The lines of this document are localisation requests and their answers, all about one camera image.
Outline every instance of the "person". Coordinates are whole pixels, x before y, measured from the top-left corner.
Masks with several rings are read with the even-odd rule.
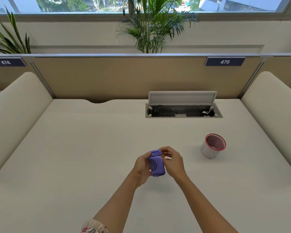
[[[168,174],[183,191],[203,233],[236,233],[238,231],[212,206],[194,185],[184,169],[182,156],[171,147],[162,147],[161,158]],[[137,158],[134,168],[123,183],[98,211],[82,226],[82,233],[122,233],[136,189],[151,176],[148,157],[151,151]]]

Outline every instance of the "white paper wrapped cup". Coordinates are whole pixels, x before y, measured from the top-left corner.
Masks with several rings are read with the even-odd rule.
[[[218,134],[210,133],[205,137],[203,145],[200,147],[201,153],[207,158],[215,158],[218,153],[224,150],[226,142]]]

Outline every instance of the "person's right hand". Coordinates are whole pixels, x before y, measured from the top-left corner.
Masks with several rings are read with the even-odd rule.
[[[160,148],[163,157],[163,163],[166,167],[166,171],[170,176],[172,176],[176,181],[180,178],[186,177],[186,172],[184,169],[183,158],[179,152],[175,151],[170,146]]]

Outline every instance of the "purple container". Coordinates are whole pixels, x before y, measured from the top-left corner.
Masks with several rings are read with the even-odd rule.
[[[152,150],[151,155],[149,157],[150,168],[152,172],[152,176],[163,176],[165,175],[165,167],[161,157],[162,152],[160,150]]]

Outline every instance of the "forearm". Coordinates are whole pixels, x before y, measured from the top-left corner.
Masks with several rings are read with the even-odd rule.
[[[130,172],[93,219],[102,223],[111,233],[122,233],[137,187],[138,179],[136,174]]]
[[[183,191],[187,202],[203,233],[225,233],[237,231],[233,226],[212,206],[202,192],[194,185],[188,176],[176,180]]]

